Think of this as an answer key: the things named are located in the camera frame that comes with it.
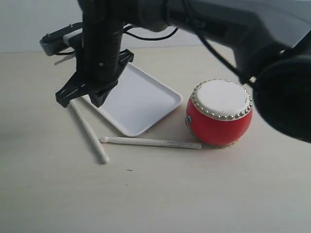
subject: white tray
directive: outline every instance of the white tray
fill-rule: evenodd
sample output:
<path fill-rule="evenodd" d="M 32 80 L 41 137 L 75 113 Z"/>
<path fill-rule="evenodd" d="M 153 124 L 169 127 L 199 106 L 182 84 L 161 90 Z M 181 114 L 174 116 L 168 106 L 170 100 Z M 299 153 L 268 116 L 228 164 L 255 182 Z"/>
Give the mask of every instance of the white tray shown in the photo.
<path fill-rule="evenodd" d="M 128 137 L 139 136 L 183 102 L 179 93 L 131 63 L 102 107 L 83 98 Z"/>

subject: white wall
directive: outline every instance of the white wall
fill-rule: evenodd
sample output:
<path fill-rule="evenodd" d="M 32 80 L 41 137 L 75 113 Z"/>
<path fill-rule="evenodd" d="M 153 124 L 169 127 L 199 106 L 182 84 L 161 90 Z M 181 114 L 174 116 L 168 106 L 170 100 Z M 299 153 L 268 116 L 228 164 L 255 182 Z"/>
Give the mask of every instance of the white wall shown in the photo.
<path fill-rule="evenodd" d="M 81 21 L 77 0 L 0 0 L 0 53 L 41 51 L 39 40 L 46 34 Z M 170 33 L 143 29 L 133 30 L 145 37 Z M 127 48 L 198 45 L 198 39 L 179 31 L 174 37 L 161 42 L 146 42 L 124 36 L 122 46 Z"/>

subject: white drumstick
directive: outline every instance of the white drumstick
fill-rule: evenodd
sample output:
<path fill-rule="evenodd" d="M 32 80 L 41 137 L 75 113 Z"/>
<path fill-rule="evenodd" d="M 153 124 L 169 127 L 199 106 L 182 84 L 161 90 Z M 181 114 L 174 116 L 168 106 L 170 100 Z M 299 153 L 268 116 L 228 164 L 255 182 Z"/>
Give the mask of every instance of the white drumstick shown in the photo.
<path fill-rule="evenodd" d="M 126 137 L 101 137 L 102 143 L 116 143 L 126 145 L 141 145 L 153 147 L 172 147 L 172 148 L 188 148 L 188 149 L 201 149 L 202 144 L 196 142 L 181 142 L 181 141 L 168 141 L 168 140 L 153 140 L 142 138 L 126 138 Z"/>
<path fill-rule="evenodd" d="M 93 131 L 91 126 L 88 124 L 88 122 L 83 117 L 82 113 L 80 112 L 80 110 L 79 110 L 79 108 L 78 108 L 78 106 L 74 100 L 70 101 L 70 105 L 73 108 L 73 110 L 75 111 L 75 113 L 77 114 L 77 116 L 78 116 L 80 122 L 82 123 L 89 139 L 92 141 L 96 151 L 101 156 L 103 163 L 106 164 L 109 161 L 109 157 L 106 155 L 104 148 L 103 148 L 102 144 L 99 142 L 98 137 L 96 136 L 95 132 Z"/>

